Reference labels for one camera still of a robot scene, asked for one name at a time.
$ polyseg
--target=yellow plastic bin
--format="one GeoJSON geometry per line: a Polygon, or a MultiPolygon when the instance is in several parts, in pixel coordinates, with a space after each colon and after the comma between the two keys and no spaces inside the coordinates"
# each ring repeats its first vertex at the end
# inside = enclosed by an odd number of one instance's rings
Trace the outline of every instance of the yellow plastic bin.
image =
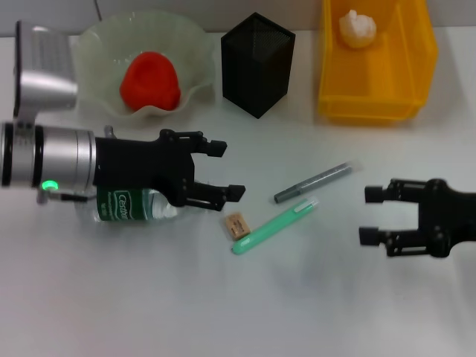
{"type": "Polygon", "coordinates": [[[323,0],[318,110],[333,123],[388,125],[425,105],[438,57],[425,0],[323,0]],[[348,48],[338,20],[372,16],[375,42],[348,48]]]}

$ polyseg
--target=gray pen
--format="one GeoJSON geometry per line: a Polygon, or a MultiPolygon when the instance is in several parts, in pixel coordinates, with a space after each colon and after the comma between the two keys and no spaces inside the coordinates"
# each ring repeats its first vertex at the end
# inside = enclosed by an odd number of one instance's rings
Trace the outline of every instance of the gray pen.
{"type": "Polygon", "coordinates": [[[357,167],[359,167],[359,165],[354,161],[344,162],[343,164],[324,171],[319,175],[308,178],[305,181],[302,181],[282,192],[277,193],[274,195],[274,200],[276,203],[287,201],[288,199],[292,199],[293,197],[297,197],[303,193],[309,192],[310,190],[314,190],[320,186],[328,184],[329,182],[339,179],[342,176],[353,173],[357,170],[357,167]]]}

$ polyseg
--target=water bottle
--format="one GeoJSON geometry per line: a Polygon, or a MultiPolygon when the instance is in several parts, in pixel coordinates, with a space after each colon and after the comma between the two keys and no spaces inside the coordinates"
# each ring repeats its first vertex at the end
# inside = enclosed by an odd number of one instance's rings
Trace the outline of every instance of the water bottle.
{"type": "Polygon", "coordinates": [[[107,190],[98,188],[96,199],[75,204],[77,214],[86,220],[152,221],[177,216],[180,208],[172,206],[155,190],[107,190]]]}

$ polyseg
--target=white table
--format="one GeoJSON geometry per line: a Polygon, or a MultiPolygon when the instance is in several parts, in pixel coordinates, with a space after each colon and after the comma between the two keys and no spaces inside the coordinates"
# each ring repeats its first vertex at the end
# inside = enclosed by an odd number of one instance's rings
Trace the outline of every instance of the white table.
{"type": "MultiPolygon", "coordinates": [[[[447,179],[476,191],[476,28],[438,28],[440,58],[428,105],[408,125],[316,121],[309,32],[297,33],[288,96],[260,120],[216,92],[181,114],[121,125],[84,112],[40,122],[115,124],[122,138],[162,128],[228,142],[222,159],[196,156],[196,178],[244,184],[221,213],[164,225],[85,225],[74,207],[36,206],[35,193],[0,191],[2,357],[466,357],[476,351],[476,245],[446,260],[388,259],[361,248],[358,227],[415,228],[417,207],[365,205],[367,184],[447,179]],[[351,158],[364,170],[315,194],[317,213],[240,257],[222,218],[256,228],[289,207],[272,196],[351,158]]],[[[0,39],[0,112],[13,111],[13,40],[0,39]]]]}

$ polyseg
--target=red toy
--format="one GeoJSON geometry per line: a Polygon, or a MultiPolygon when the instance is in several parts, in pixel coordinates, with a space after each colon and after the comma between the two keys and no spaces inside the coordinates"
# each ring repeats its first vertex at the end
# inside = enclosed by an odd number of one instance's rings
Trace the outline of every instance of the red toy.
{"type": "Polygon", "coordinates": [[[176,70],[171,61],[157,52],[139,54],[127,69],[120,95],[133,110],[144,106],[174,110],[180,101],[176,70]]]}

